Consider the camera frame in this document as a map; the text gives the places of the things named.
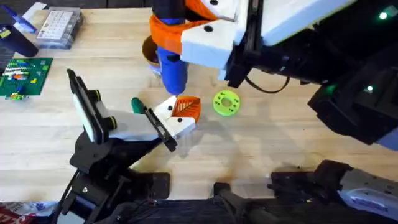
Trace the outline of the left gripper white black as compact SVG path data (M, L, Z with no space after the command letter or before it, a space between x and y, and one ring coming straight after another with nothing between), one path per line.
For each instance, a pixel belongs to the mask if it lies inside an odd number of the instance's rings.
M84 174L112 175L164 144L177 148L177 139L195 129L201 100L195 96L171 96L142 113L99 108L77 109L84 131L75 143L70 165Z

